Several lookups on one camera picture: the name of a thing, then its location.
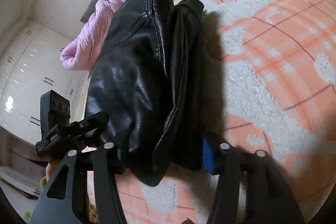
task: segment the silver screw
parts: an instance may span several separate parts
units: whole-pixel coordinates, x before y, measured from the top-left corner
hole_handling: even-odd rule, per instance
[[[104,148],[105,149],[111,149],[114,147],[114,143],[108,142],[108,143],[104,143]]]
[[[68,152],[68,156],[69,156],[69,157],[73,157],[73,156],[76,156],[76,155],[77,155],[77,150],[75,150],[75,149],[70,150],[70,151]]]
[[[257,150],[256,154],[257,154],[259,157],[265,157],[265,156],[266,156],[266,153],[265,153],[265,151],[263,151],[263,150]]]
[[[221,143],[219,147],[224,150],[230,149],[230,145],[228,143]]]

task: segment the fleece blanket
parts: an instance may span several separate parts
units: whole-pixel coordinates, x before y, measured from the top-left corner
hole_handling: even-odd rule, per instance
[[[308,222],[336,180],[336,0],[200,1],[204,127],[242,150],[268,151]],[[129,224],[204,224],[217,178],[172,166],[154,188],[131,173],[117,182]]]

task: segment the pink clothing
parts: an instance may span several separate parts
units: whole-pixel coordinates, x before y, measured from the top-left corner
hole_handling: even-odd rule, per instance
[[[98,0],[96,12],[84,25],[77,38],[61,53],[61,62],[67,69],[91,71],[100,54],[114,13],[126,0]]]

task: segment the leather jacket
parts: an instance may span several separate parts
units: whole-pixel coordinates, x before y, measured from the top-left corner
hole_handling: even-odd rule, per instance
[[[91,146],[114,142],[127,167],[156,186],[169,166],[201,168],[200,61],[203,4],[127,0],[93,68],[86,117],[109,114]]]

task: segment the patterned fabric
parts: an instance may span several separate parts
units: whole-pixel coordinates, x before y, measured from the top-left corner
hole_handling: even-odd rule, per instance
[[[336,0],[200,1],[204,127],[268,151],[308,222],[336,180]],[[155,188],[117,180],[128,223],[147,224],[206,223],[217,182],[177,168]]]

